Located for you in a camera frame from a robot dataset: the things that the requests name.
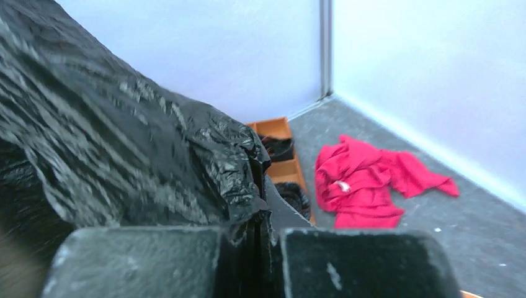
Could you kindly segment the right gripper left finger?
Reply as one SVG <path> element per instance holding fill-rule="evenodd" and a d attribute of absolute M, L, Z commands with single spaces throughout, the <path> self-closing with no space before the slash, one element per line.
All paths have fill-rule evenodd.
<path fill-rule="evenodd" d="M 82 228 L 59 247 L 42 297 L 251 297 L 251 246 L 221 227 Z"/>

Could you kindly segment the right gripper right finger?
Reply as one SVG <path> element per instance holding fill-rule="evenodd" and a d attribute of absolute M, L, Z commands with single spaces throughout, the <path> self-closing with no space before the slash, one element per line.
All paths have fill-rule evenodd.
<path fill-rule="evenodd" d="M 430 234 L 316 228 L 269 177 L 264 193 L 271 210 L 262 230 L 270 268 L 262 297 L 461 297 L 447 255 Z"/>

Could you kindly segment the black plastic trash bag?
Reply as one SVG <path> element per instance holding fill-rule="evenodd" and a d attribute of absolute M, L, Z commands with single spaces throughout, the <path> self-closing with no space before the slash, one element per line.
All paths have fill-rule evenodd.
<path fill-rule="evenodd" d="M 1 238 L 49 262 L 83 227 L 269 215 L 257 135 L 114 55 L 55 1 L 1 2 Z"/>

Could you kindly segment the black bag roll middle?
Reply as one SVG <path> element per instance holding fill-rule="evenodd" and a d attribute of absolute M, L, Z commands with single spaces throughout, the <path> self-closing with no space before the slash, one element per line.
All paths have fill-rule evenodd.
<path fill-rule="evenodd" d="M 311 201 L 303 188 L 295 182 L 275 183 L 280 196 L 307 221 L 311 220 Z"/>

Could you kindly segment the black bag roll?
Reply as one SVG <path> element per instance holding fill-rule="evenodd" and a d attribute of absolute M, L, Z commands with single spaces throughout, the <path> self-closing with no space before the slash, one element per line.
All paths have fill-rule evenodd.
<path fill-rule="evenodd" d="M 259 135 L 259 138 L 273 163 L 294 158 L 294 140 L 292 138 L 274 138 L 268 135 Z"/>
<path fill-rule="evenodd" d="M 303 188 L 295 182 L 275 183 L 280 196 L 307 221 L 311 220 L 311 201 Z"/>

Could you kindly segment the orange compartment tray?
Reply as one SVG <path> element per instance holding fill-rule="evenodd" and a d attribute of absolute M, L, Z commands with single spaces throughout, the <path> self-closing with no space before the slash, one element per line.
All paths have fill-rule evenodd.
<path fill-rule="evenodd" d="M 274 137 L 274 138 L 291 138 L 293 139 L 292 131 L 290 129 L 288 119 L 286 117 L 278 117 L 274 119 L 261 120 L 257 122 L 248 122 L 246 125 L 260 135 Z M 296 150 L 292 151 L 293 158 L 286 161 L 272 162 L 272 165 L 267 170 L 270 178 L 275 183 L 294 182 L 298 183 L 305 194 L 308 194 L 299 157 Z"/>

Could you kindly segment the crumpled red cloth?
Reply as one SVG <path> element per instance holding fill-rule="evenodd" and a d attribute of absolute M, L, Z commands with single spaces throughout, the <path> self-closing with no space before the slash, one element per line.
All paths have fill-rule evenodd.
<path fill-rule="evenodd" d="M 393 189 L 407 199 L 428 189 L 460 195 L 452 178 L 429 170 L 412 153 L 378 149 L 348 135 L 320 149 L 314 183 L 318 206 L 335 215 L 336 228 L 396 228 L 405 211 L 393 203 Z"/>

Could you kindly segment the black bag roll back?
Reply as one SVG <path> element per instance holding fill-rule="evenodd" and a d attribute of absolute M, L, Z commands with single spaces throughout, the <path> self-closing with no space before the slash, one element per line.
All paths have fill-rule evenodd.
<path fill-rule="evenodd" d="M 259 138 L 273 163 L 294 158 L 294 140 L 292 138 L 274 138 L 268 135 L 259 135 Z"/>

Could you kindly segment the left aluminium corner post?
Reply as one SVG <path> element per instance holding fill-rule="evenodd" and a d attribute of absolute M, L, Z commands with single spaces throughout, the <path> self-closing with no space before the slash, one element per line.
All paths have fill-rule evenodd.
<path fill-rule="evenodd" d="M 320 44 L 320 88 L 319 100 L 331 96 L 334 92 L 333 28 L 334 1 L 319 1 L 319 44 Z"/>

